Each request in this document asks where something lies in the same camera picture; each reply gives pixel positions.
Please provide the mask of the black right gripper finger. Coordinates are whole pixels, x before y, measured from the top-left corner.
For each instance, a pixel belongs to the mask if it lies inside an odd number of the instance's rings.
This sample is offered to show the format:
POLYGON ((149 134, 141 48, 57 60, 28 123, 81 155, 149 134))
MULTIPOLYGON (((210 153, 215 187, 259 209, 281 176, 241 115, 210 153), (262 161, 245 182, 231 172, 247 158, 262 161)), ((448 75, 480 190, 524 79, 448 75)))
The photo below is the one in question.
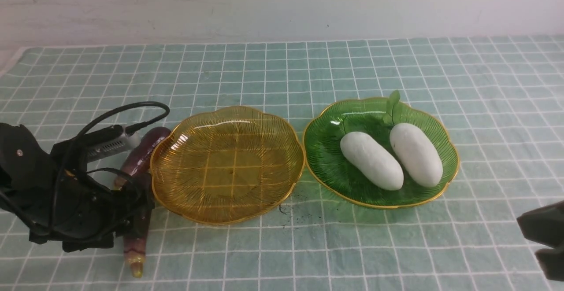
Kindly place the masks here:
POLYGON ((539 249, 534 255, 546 279, 564 281, 564 247, 539 249))
POLYGON ((516 219, 525 239, 551 248, 564 242, 564 202, 527 211, 516 219))

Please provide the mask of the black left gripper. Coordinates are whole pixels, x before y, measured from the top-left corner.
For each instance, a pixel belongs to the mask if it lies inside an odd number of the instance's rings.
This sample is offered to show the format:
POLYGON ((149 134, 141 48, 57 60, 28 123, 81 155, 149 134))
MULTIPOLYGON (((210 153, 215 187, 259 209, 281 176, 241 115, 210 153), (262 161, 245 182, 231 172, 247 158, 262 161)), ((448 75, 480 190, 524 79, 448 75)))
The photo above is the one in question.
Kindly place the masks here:
POLYGON ((64 252, 112 248, 115 238, 131 231, 137 213, 155 207, 151 185, 147 191, 135 187, 134 179, 120 169, 107 169, 115 174, 112 188, 94 180, 86 171, 82 143, 72 150, 65 168, 55 205, 43 199, 30 207, 31 218, 37 225, 48 225, 50 213, 55 215, 50 233, 30 233, 33 243, 58 241, 64 252))

